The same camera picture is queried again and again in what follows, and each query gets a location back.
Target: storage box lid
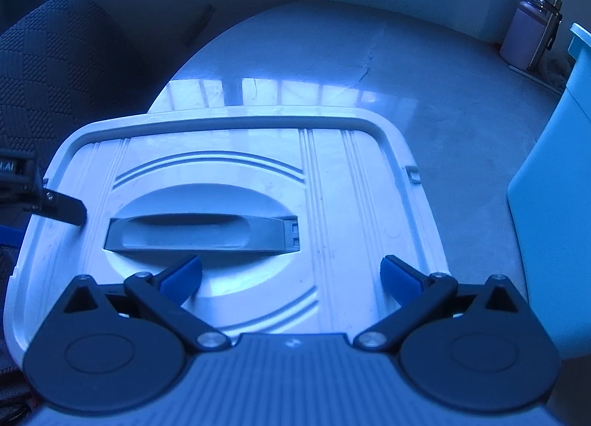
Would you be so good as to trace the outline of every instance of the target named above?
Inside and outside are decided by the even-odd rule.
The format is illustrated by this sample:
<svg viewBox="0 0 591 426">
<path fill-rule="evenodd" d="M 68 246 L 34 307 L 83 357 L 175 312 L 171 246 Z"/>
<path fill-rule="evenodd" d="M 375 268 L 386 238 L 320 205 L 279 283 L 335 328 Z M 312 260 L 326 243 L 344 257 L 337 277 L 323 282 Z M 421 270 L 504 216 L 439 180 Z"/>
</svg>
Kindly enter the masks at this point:
<svg viewBox="0 0 591 426">
<path fill-rule="evenodd" d="M 81 199 L 79 228 L 33 216 L 10 278 L 5 336 L 23 354 L 73 276 L 121 283 L 202 257 L 183 307 L 232 338 L 344 332 L 397 308 L 379 280 L 394 254 L 447 272 L 400 132 L 362 109 L 232 107 L 90 124 L 48 168 Z"/>
</svg>

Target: light blue container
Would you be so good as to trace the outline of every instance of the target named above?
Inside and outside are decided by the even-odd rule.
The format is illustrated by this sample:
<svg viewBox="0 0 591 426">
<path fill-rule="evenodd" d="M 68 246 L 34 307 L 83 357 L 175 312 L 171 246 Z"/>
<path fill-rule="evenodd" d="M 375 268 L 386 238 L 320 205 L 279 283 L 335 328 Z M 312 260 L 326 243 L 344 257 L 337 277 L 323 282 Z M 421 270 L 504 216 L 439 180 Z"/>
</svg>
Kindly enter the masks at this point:
<svg viewBox="0 0 591 426">
<path fill-rule="evenodd" d="M 563 358 L 591 353 L 591 34 L 539 141 L 509 184 L 530 305 Z"/>
</svg>

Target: black clip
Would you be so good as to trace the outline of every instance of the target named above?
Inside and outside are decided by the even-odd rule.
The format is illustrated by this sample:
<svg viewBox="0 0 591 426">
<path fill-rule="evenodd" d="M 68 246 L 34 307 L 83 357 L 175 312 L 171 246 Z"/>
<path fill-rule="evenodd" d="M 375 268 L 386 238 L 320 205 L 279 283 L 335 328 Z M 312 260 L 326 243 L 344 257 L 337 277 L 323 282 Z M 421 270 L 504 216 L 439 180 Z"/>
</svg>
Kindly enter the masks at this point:
<svg viewBox="0 0 591 426">
<path fill-rule="evenodd" d="M 7 204 L 77 226 L 86 222 L 82 201 L 41 185 L 34 154 L 0 149 L 0 205 Z"/>
<path fill-rule="evenodd" d="M 201 278 L 199 258 L 156 276 L 137 273 L 123 284 L 98 286 L 91 276 L 76 276 L 25 353 L 32 390 L 78 414 L 114 413 L 158 397 L 194 354 L 231 346 L 181 308 Z"/>
<path fill-rule="evenodd" d="M 403 307 L 355 337 L 355 347 L 395 355 L 419 391 L 456 409 L 505 413 L 549 398 L 560 356 L 507 277 L 458 284 L 395 256 L 383 259 L 380 276 Z"/>
</svg>

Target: lid handle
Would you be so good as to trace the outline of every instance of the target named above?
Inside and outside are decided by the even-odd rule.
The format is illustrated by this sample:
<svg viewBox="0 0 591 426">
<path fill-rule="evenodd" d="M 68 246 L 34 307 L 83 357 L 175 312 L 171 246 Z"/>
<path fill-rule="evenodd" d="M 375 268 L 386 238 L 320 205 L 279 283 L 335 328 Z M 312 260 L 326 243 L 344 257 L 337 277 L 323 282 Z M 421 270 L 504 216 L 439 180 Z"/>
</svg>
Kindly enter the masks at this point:
<svg viewBox="0 0 591 426">
<path fill-rule="evenodd" d="M 105 249 L 291 253 L 300 250 L 297 218 L 238 214 L 153 214 L 112 219 Z"/>
</svg>

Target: shiny floor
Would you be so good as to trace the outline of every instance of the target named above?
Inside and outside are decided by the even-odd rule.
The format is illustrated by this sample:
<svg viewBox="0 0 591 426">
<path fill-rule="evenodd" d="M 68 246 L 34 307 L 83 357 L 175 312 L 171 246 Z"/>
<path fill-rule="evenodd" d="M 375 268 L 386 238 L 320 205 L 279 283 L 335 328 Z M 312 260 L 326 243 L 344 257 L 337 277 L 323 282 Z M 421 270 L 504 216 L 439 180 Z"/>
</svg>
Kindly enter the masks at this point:
<svg viewBox="0 0 591 426">
<path fill-rule="evenodd" d="M 298 1 L 209 43 L 151 111 L 242 103 L 371 109 L 413 152 L 452 274 L 482 283 L 503 273 L 527 297 L 506 189 L 558 100 L 463 34 L 385 11 Z"/>
</svg>

